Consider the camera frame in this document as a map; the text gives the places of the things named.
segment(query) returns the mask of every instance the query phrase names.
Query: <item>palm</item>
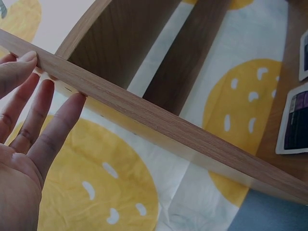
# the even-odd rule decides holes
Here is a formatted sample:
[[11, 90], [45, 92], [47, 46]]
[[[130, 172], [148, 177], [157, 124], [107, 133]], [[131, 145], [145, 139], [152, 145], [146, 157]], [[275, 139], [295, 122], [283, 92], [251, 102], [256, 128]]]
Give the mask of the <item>palm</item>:
[[4, 145], [39, 81], [32, 73], [36, 56], [15, 61], [12, 55], [0, 60], [0, 99], [22, 84], [0, 113], [0, 229], [35, 230], [48, 170], [79, 119], [85, 97], [70, 97], [39, 135], [54, 92], [53, 82], [43, 81], [17, 137]]

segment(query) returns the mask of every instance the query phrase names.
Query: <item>wooden board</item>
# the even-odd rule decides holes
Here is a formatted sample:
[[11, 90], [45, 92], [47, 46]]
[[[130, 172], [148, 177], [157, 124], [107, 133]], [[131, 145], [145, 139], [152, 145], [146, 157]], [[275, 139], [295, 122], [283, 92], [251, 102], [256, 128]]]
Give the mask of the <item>wooden board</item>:
[[2, 30], [0, 45], [17, 56], [36, 51], [42, 70], [99, 101], [103, 116], [174, 154], [261, 192], [308, 204], [307, 184], [178, 116]]
[[212, 46], [230, 0], [198, 0], [143, 98], [179, 115]]
[[275, 153], [281, 118], [288, 92], [305, 83], [299, 82], [300, 38], [308, 30], [308, 3], [305, 0], [290, 0], [287, 40], [280, 80], [269, 120], [259, 146], [257, 157], [308, 184], [308, 154], [277, 155]]
[[112, 0], [88, 28], [83, 21], [77, 25], [65, 44], [77, 43], [79, 31], [87, 33], [74, 45], [57, 55], [127, 89], [140, 64], [154, 44], [180, 0]]

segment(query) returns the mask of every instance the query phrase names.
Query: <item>yellow polka dot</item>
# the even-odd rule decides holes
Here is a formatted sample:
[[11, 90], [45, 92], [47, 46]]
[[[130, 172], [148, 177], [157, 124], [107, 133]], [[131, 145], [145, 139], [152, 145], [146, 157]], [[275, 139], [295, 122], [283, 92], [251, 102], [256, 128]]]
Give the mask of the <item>yellow polka dot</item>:
[[253, 3], [254, 0], [232, 0], [230, 5], [230, 10], [238, 10], [249, 4]]
[[[280, 62], [256, 59], [231, 69], [208, 97], [203, 128], [255, 155], [270, 114], [280, 68]], [[210, 176], [231, 203], [242, 204], [247, 187], [213, 172]]]
[[157, 216], [156, 188], [138, 154], [80, 119], [48, 173], [38, 230], [154, 230]]
[[[185, 3], [196, 4], [197, 0], [183, 0]], [[254, 0], [232, 0], [229, 10], [238, 10], [249, 4], [253, 3]]]
[[[41, 22], [41, 5], [38, 0], [18, 0], [0, 17], [0, 28], [25, 41], [31, 42]], [[7, 52], [0, 51], [0, 58]]]

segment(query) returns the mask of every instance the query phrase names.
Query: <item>wooden plank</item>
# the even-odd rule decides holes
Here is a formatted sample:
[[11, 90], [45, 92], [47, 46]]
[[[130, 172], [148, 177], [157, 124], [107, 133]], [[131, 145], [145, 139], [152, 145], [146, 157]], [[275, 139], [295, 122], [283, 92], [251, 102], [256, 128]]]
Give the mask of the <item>wooden plank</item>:
[[0, 46], [17, 56], [36, 51], [42, 70], [99, 101], [94, 107], [107, 119], [174, 154], [264, 193], [308, 204], [307, 184], [178, 116], [2, 30]]
[[[68, 52], [60, 56], [126, 89], [179, 3], [180, 0], [112, 0], [69, 57]], [[83, 31], [83, 26], [76, 26], [70, 38], [78, 30]]]
[[143, 98], [179, 115], [230, 5], [198, 0]]
[[260, 143], [257, 157], [308, 183], [308, 154], [277, 155], [275, 153], [282, 114], [288, 92], [304, 82], [299, 82], [300, 38], [308, 29], [308, 3], [290, 0], [287, 40], [280, 80], [268, 123]]

